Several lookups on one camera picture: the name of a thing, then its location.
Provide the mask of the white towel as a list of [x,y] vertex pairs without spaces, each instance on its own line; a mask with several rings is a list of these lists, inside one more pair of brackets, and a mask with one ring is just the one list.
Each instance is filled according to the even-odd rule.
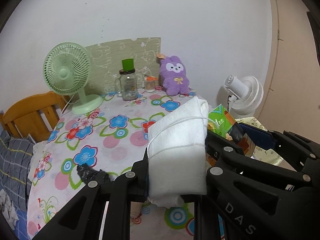
[[194,97],[148,130],[149,201],[181,207],[183,195],[204,195],[209,105]]

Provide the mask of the yellow cartoon storage box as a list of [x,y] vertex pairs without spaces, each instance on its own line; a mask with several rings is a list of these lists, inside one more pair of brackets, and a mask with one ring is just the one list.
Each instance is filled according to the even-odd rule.
[[[236,121],[238,123],[247,124],[247,125],[256,127],[258,129],[267,131],[267,129],[260,123],[260,121],[253,116],[238,118],[236,119]],[[283,161],[283,158],[276,151],[272,149],[263,150],[258,146],[255,147],[252,158],[259,161],[263,161],[265,163],[272,164],[274,166],[279,166]]]

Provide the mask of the beige door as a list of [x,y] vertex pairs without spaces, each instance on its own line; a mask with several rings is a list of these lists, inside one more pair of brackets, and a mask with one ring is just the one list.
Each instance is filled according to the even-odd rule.
[[267,129],[319,141],[319,63],[308,9],[301,0],[270,2],[271,55],[254,115]]

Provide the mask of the white standing fan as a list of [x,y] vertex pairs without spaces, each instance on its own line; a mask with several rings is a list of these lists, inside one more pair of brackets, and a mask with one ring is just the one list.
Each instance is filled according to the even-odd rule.
[[229,75],[224,86],[231,93],[227,110],[233,110],[237,115],[253,114],[263,100],[263,86],[254,76],[239,79],[237,76]]

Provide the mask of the floral tablecloth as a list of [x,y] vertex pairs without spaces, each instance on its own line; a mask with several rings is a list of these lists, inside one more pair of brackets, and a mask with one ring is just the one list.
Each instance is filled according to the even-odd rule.
[[[111,93],[103,96],[100,107],[87,114],[66,112],[34,170],[27,211],[29,237],[35,239],[83,188],[77,165],[86,163],[105,171],[111,179],[129,172],[143,158],[149,128],[194,97],[198,96],[193,91],[178,96],[141,92],[136,100],[126,102]],[[166,208],[149,201],[130,219],[130,231],[132,239],[192,239],[194,206]]]

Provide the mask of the grey plaid blanket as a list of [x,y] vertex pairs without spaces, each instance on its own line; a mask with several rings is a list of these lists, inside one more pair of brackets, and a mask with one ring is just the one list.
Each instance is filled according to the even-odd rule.
[[1,188],[14,205],[27,212],[31,181],[28,179],[34,144],[1,132]]

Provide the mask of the purple plush bunny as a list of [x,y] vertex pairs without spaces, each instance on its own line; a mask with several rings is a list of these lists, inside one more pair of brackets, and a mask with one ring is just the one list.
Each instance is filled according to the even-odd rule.
[[161,77],[161,84],[166,94],[168,96],[189,94],[189,79],[180,58],[178,56],[168,57],[158,54],[158,59],[160,61],[159,75]]

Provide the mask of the wooden chair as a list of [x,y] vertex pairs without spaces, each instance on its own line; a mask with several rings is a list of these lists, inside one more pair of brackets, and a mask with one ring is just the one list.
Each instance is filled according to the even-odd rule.
[[30,135],[36,142],[47,140],[59,121],[57,110],[62,110],[66,99],[54,92],[24,98],[1,114],[1,126],[15,138]]

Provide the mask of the small jar orange lid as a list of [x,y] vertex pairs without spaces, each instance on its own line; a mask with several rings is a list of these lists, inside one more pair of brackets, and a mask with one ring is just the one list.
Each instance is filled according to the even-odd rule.
[[153,76],[146,76],[145,77],[145,83],[144,83],[144,89],[148,93],[152,93],[156,90],[158,79]]

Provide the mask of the glass jar with black lid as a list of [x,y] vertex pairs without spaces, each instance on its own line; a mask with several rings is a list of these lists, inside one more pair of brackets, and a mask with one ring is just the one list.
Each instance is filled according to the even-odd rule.
[[135,69],[119,71],[119,78],[117,81],[116,91],[121,95],[124,101],[136,100],[138,98],[137,80]]

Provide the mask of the green desk fan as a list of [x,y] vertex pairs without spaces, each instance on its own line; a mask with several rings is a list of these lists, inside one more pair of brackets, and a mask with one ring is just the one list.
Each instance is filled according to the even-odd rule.
[[63,96],[78,94],[79,99],[72,106],[75,115],[89,113],[103,103],[101,96],[85,92],[90,71],[91,60],[87,50],[73,42],[55,46],[43,63],[43,77],[52,91]]

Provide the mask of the green plastic cup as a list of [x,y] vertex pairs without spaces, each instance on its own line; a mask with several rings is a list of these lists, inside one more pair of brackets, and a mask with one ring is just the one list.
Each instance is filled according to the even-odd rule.
[[135,68],[133,58],[124,59],[121,62],[122,62],[123,71],[125,72],[131,71]]

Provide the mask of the green patterned board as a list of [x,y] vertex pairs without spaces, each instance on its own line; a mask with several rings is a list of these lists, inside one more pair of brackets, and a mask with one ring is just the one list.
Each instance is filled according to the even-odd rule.
[[137,87],[144,87],[144,77],[159,75],[157,54],[160,37],[143,37],[109,41],[86,47],[91,59],[91,72],[85,87],[87,94],[108,94],[119,88],[119,71],[124,59],[133,59]]

